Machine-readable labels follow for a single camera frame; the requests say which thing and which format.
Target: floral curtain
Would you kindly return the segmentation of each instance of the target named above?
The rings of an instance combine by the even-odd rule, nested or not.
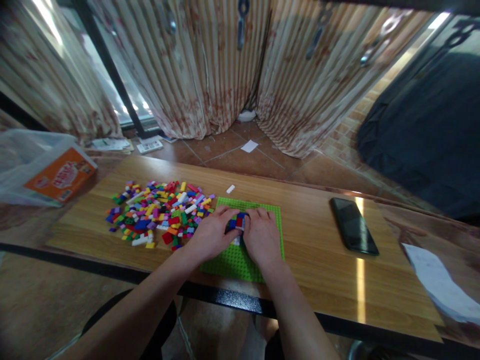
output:
[[[422,11],[330,3],[331,17],[307,59],[325,5],[272,1],[258,86],[258,126],[282,152],[297,158],[307,156],[339,124],[432,16]],[[378,50],[373,52],[378,56],[361,66],[370,46]]]
[[[202,139],[232,125],[260,66],[268,1],[251,2],[241,51],[234,0],[91,0],[90,6],[168,136]]]
[[[2,15],[0,91],[47,129],[74,135],[82,144],[121,137],[81,38],[56,2],[9,1]]]

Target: red lego brick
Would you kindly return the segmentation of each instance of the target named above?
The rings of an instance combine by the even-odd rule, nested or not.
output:
[[[169,225],[178,224],[179,222],[180,222],[179,217],[174,217],[174,218],[168,219],[168,224]]]
[[[186,186],[187,186],[187,188],[191,189],[192,191],[194,191],[196,193],[199,192],[199,190],[195,186],[193,186],[192,184],[187,184]]]
[[[169,233],[169,232],[164,233],[164,234],[161,236],[161,238],[162,238],[163,241],[165,242],[165,245],[170,244],[170,243],[174,240],[174,238],[172,237],[172,234]]]

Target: green lego brick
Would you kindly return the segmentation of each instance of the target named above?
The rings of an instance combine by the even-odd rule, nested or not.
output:
[[[284,237],[282,234],[282,217],[279,206],[241,201],[225,197],[219,197],[216,205],[228,205],[232,209],[240,209],[242,212],[244,212],[246,209],[256,208],[265,208],[269,212],[274,212],[276,226],[280,232],[281,257],[283,260],[285,260]],[[221,275],[226,278],[247,280],[254,283],[265,282],[260,269],[255,265],[252,259],[250,259],[243,241],[241,241],[240,246],[230,244],[230,246],[220,253],[220,255],[210,261],[204,262],[200,266],[200,271],[208,274]]]

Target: black table frame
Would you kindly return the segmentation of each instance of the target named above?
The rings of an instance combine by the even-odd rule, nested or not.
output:
[[[133,270],[118,265],[104,264],[70,255],[13,244],[0,243],[0,251],[42,260],[52,264],[136,285],[140,284],[149,275],[146,271]],[[178,295],[236,310],[243,310],[268,318],[277,318],[272,301],[236,291],[187,281],[178,291]],[[442,344],[371,325],[361,324],[351,320],[345,320],[331,315],[321,313],[315,314],[318,321],[320,321],[321,325],[328,333],[369,343],[377,343],[391,349],[423,355],[434,359],[480,359],[480,349],[456,341],[443,339],[444,343]]]

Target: smartphone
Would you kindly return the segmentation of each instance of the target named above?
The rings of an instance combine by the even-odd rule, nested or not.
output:
[[[357,204],[334,197],[330,200],[330,205],[346,248],[359,253],[380,255]]]

